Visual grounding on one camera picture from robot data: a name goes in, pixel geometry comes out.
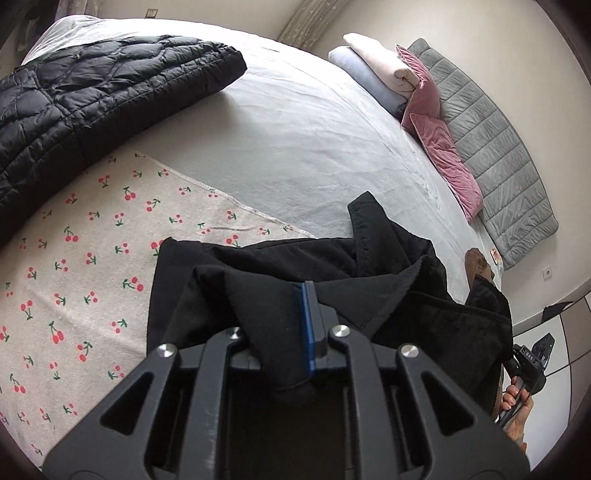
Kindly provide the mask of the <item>person's right hand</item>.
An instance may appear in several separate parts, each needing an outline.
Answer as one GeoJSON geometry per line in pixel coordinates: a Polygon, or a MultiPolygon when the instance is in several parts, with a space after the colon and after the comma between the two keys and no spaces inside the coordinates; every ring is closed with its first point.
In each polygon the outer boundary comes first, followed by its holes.
{"type": "Polygon", "coordinates": [[[519,383],[518,377],[511,379],[511,384],[500,397],[499,408],[502,411],[510,411],[513,407],[519,406],[515,415],[504,427],[504,431],[525,453],[527,451],[527,443],[524,440],[525,425],[534,408],[534,400],[528,390],[523,387],[519,388],[519,383]]]}

